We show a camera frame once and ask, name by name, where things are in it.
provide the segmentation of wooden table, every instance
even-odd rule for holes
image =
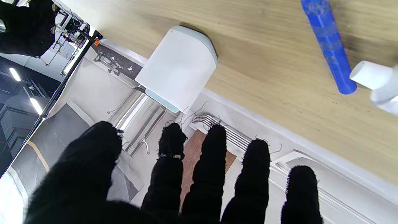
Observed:
[[[150,57],[181,22],[213,41],[207,88],[398,184],[398,118],[364,87],[338,92],[300,0],[63,0],[106,38]],[[331,0],[352,67],[398,59],[398,2]]]

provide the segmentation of gray floor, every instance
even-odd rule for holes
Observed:
[[[66,104],[56,115],[43,122],[30,141],[37,146],[51,168],[65,147],[88,128],[89,125]],[[46,174],[42,162],[29,145],[21,151],[12,167],[20,177],[28,195],[31,195]],[[130,202],[138,192],[118,167],[112,173],[112,181],[108,193],[109,200]]]

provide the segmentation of metal frame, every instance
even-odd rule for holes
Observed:
[[[102,35],[98,32],[98,31],[94,31],[93,36],[89,39],[89,42],[87,43],[87,45],[82,49],[81,54],[78,56],[77,60],[75,61],[75,63],[72,65],[71,69],[68,71],[68,73],[66,74],[64,80],[61,82],[61,84],[58,86],[57,90],[54,92],[53,96],[50,98],[49,102],[47,103],[47,105],[44,107],[43,109],[43,113],[39,116],[39,118],[36,120],[36,122],[34,123],[32,129],[29,131],[28,135],[26,136],[23,144],[21,145],[21,148],[19,149],[17,156],[15,156],[11,163],[8,165],[7,169],[11,166],[11,164],[14,162],[14,160],[18,157],[19,152],[22,150],[22,148],[26,145],[26,143],[28,142],[28,139],[33,135],[33,133],[36,131],[36,129],[40,126],[41,122],[47,117],[48,113],[50,112],[51,108],[55,105],[56,101],[58,100],[58,98],[60,97],[60,95],[62,94],[62,91],[65,89],[66,83],[68,82],[70,76],[72,75],[72,73],[75,71],[76,67],[78,66],[78,64],[80,63],[80,61],[83,59],[83,57],[85,56],[85,54],[87,53],[87,51],[89,50],[89,48],[91,47],[91,45],[93,44],[93,40],[95,39],[102,39]]]

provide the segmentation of blue cylindrical object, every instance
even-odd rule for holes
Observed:
[[[356,82],[349,79],[351,68],[341,43],[332,10],[327,0],[301,0],[319,46],[328,62],[337,87],[342,94],[350,94],[357,89]]]

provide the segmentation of white plastic container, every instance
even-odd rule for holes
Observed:
[[[398,116],[398,66],[391,68],[361,61],[352,70],[350,79],[372,90],[372,104]]]

